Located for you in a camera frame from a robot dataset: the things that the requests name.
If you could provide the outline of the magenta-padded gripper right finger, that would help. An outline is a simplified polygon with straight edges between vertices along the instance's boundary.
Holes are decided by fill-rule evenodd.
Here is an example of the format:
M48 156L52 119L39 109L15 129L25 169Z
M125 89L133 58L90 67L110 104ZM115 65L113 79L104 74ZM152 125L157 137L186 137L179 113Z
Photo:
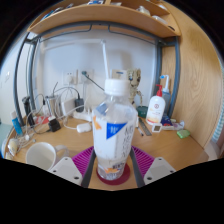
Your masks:
M137 147L132 147L130 157L138 187L153 183L175 172L163 157L154 158Z

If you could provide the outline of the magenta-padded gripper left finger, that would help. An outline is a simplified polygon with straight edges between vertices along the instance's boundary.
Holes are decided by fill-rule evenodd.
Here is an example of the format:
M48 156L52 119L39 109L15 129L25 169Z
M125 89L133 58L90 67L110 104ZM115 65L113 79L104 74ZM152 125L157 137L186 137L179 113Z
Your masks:
M50 173L87 188L91 180L95 158L94 147L89 147L73 158L62 158L50 170Z

